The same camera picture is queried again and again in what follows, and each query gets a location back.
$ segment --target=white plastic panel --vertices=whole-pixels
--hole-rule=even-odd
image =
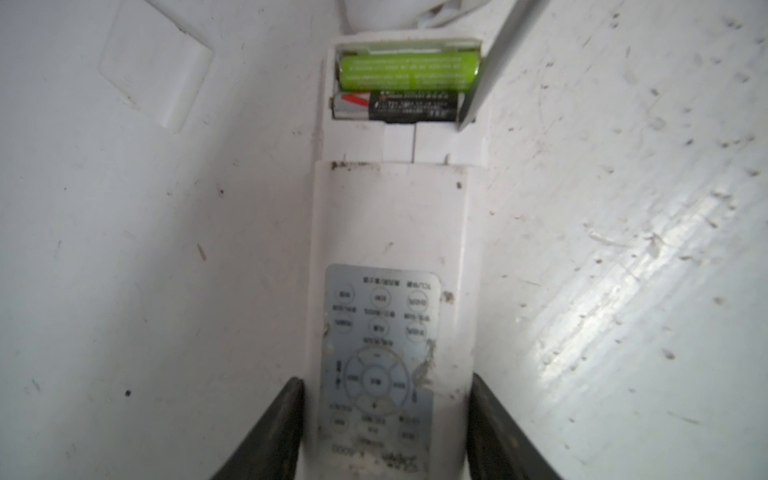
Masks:
[[[145,0],[123,0],[98,70],[130,104],[178,133],[213,59]]]
[[[413,124],[385,125],[382,161],[412,162],[415,130],[416,126]]]

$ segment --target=remote button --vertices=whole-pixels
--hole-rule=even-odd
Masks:
[[[357,424],[357,432],[368,439],[375,440],[383,440],[389,436],[386,426],[369,422],[359,422]]]
[[[386,307],[389,305],[390,300],[391,297],[389,296],[389,291],[386,288],[378,286],[371,292],[371,303],[373,303],[376,308]]]
[[[333,317],[333,329],[339,333],[349,333],[352,329],[352,319],[347,315]]]
[[[333,299],[336,302],[351,303],[355,299],[355,289],[351,285],[341,286],[333,292]]]
[[[373,397],[386,395],[390,386],[389,374],[381,366],[370,366],[362,375],[362,387]]]
[[[427,329],[418,322],[412,322],[406,327],[406,338],[414,343],[424,343]]]
[[[421,290],[414,290],[409,293],[406,301],[408,303],[408,308],[418,313],[425,312],[429,306],[429,299],[427,298],[426,293]]]
[[[331,415],[331,429],[335,433],[344,433],[349,428],[349,420],[346,415],[341,413],[333,413]]]
[[[397,362],[397,357],[388,350],[379,347],[362,349],[357,353],[357,358],[362,360],[367,366],[381,365],[386,369],[389,369]]]
[[[360,396],[362,393],[362,373],[365,369],[366,367],[357,357],[350,359],[346,363],[343,382],[346,394],[351,399]]]
[[[386,336],[389,333],[389,323],[382,316],[377,316],[368,324],[371,333],[376,336]]]
[[[392,402],[401,406],[408,398],[409,375],[405,366],[397,363],[389,370],[389,380],[392,382],[392,388],[389,390],[389,398]]]
[[[373,398],[370,395],[362,394],[355,405],[366,413],[380,417],[391,415],[397,410],[397,406],[387,397]]]
[[[419,430],[413,426],[403,426],[397,432],[397,439],[406,445],[412,445],[419,439]]]

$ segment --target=black battery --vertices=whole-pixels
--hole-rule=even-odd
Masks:
[[[464,94],[459,91],[339,92],[333,99],[333,117],[388,124],[456,121],[462,101]]]

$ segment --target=aa battery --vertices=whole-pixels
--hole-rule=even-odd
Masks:
[[[463,101],[458,91],[342,91],[333,98],[333,117],[388,124],[456,121]]]
[[[478,74],[480,52],[344,55],[338,66],[343,91],[465,91]]]

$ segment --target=scratched white surface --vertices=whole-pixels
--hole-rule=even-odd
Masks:
[[[179,135],[96,71],[118,0],[0,3],[3,479],[208,478],[303,366],[336,3],[157,3],[215,52]],[[564,478],[764,478],[764,39],[552,0],[495,92],[476,370]]]

